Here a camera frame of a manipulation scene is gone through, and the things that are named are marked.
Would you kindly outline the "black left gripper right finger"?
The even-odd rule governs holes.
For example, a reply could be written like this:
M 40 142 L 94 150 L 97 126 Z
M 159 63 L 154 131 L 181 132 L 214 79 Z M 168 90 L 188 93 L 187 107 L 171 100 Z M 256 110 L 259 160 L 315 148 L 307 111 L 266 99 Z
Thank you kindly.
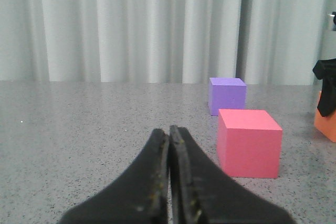
M 226 175 L 184 127 L 170 127 L 174 223 L 294 223 L 283 208 Z

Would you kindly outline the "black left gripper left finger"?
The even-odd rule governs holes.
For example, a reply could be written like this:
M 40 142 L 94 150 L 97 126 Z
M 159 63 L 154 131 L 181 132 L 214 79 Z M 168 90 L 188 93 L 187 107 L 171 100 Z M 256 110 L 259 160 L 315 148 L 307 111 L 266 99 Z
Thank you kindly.
M 131 165 L 60 223 L 167 223 L 168 151 L 169 137 L 154 129 Z

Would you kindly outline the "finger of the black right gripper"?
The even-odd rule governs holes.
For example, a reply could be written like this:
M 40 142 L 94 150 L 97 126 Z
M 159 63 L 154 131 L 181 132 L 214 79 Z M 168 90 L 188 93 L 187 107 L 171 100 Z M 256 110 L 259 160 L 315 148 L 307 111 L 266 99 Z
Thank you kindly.
M 317 78 L 322 79 L 318 111 L 322 117 L 330 116 L 335 111 L 335 75 L 317 75 Z

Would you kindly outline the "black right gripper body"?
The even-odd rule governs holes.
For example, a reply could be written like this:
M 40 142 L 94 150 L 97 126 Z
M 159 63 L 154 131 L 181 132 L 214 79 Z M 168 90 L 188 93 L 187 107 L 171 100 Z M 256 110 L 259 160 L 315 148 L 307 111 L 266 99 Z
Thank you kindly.
M 318 80 L 335 76 L 336 59 L 318 60 L 313 67 L 313 73 Z

